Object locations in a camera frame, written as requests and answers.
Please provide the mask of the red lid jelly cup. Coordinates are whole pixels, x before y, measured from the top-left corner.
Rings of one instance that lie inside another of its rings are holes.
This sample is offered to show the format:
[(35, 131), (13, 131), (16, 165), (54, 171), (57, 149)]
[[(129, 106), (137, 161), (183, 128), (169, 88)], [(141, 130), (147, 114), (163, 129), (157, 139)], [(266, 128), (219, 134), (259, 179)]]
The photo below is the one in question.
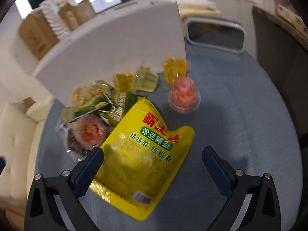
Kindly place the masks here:
[(73, 122), (73, 136), (87, 150), (101, 146), (106, 139), (106, 126), (93, 114), (82, 116)]

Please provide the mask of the yellow snack bag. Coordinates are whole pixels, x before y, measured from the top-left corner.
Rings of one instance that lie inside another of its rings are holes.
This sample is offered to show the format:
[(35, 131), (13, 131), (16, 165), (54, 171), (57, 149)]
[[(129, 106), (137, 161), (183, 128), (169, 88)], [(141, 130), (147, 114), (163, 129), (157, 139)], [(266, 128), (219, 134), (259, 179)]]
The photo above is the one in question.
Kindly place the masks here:
[(165, 195), (194, 140), (195, 131), (171, 131), (153, 103), (141, 99), (101, 146), (103, 164), (90, 190), (130, 217), (144, 221)]

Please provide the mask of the pink jelly cup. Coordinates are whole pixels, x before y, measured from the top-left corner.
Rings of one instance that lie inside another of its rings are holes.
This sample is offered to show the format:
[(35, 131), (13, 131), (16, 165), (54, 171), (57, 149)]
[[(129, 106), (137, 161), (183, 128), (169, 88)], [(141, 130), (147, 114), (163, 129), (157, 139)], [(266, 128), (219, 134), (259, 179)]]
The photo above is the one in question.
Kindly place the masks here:
[(195, 111), (201, 101), (201, 96), (195, 82), (190, 77), (178, 77), (168, 96), (169, 105), (180, 114), (189, 114)]

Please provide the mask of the yellow fruit jelly cup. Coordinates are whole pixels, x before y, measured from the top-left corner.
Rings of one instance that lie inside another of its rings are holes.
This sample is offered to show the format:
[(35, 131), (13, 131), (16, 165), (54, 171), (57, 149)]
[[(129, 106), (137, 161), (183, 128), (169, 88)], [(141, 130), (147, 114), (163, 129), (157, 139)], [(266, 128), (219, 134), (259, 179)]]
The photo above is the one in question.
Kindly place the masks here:
[(159, 81), (156, 73), (148, 68), (140, 66), (133, 76), (133, 91), (154, 92)]

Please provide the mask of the cream leather sofa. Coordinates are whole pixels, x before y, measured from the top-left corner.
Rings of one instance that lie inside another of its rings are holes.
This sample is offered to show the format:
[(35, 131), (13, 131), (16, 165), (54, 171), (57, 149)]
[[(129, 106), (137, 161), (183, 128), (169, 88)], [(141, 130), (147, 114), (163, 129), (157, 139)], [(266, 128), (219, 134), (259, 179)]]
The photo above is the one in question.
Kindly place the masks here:
[(17, 104), (1, 105), (1, 202), (25, 207), (34, 177), (39, 144), (55, 99), (50, 95), (35, 102), (26, 112)]

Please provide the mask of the small green garlic packet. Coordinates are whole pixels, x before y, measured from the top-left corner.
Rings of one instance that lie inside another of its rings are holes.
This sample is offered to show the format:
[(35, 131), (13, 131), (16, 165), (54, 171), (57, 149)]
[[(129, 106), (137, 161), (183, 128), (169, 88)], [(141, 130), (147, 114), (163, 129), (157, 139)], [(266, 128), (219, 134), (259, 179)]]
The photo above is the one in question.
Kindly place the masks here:
[(78, 117), (92, 110), (100, 109), (101, 107), (104, 107), (106, 105), (113, 105), (111, 98), (105, 93), (99, 94), (91, 98), (89, 101), (86, 101), (81, 105), (76, 106), (74, 109), (73, 116)]

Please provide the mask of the dark wooden side table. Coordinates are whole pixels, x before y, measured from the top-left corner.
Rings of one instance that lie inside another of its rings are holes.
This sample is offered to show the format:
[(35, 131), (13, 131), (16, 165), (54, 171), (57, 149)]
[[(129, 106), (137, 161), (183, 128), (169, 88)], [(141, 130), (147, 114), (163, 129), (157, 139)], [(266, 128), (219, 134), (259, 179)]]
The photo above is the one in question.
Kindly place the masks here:
[(307, 133), (307, 50), (270, 14), (252, 8), (257, 61), (279, 90), (290, 112), (296, 133)]

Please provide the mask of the yellow jelly cup right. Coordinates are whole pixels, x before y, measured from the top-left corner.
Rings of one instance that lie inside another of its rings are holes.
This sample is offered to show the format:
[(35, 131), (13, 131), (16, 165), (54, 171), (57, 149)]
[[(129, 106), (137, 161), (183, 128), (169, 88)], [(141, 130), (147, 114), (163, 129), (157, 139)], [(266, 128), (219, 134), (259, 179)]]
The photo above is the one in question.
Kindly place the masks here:
[(164, 78), (167, 84), (173, 85), (178, 77), (186, 76), (189, 62), (186, 59), (167, 59), (163, 62)]

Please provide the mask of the large cardboard box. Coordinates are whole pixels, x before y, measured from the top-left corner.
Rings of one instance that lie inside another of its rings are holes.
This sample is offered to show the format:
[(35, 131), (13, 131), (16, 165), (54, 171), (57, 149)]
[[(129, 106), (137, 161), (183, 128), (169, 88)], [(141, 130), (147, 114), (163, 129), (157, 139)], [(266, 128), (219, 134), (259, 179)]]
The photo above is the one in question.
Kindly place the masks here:
[(37, 60), (59, 41), (40, 10), (27, 15), (19, 26), (19, 35)]

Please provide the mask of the small cardboard box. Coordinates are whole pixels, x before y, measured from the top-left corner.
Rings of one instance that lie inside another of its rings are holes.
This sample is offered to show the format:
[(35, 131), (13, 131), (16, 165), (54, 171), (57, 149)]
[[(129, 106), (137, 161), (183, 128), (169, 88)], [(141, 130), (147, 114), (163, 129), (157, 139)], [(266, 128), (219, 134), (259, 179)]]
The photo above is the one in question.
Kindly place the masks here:
[(89, 0), (83, 0), (76, 6), (68, 3), (58, 14), (70, 31), (75, 30), (97, 15)]

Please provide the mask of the white storage box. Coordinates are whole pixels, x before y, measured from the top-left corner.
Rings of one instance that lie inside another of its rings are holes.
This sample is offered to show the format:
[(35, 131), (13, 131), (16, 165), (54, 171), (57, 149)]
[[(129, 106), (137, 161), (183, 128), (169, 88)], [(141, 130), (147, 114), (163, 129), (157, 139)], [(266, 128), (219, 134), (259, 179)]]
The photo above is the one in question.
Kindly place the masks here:
[(72, 92), (140, 65), (163, 71), (166, 59), (186, 57), (178, 6), (145, 1), (99, 14), (72, 31), (39, 61), (33, 75), (62, 104)]

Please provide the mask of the dotted white paper bag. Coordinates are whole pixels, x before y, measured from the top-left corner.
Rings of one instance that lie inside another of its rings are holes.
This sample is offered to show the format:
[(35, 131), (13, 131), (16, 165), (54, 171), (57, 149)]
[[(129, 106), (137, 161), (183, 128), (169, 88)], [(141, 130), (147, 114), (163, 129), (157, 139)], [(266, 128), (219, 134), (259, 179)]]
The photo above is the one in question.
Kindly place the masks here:
[(44, 0), (39, 4), (46, 21), (59, 41), (64, 40), (70, 32), (68, 26), (59, 15), (59, 11), (67, 4), (77, 5), (75, 0)]

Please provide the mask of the folded white cloth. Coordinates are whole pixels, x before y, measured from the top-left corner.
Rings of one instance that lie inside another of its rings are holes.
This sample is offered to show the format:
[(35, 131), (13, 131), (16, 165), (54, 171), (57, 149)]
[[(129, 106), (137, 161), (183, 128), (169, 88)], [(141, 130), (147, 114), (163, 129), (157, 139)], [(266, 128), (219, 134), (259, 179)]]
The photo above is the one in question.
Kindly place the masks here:
[(209, 0), (177, 0), (180, 16), (221, 18), (215, 2)]

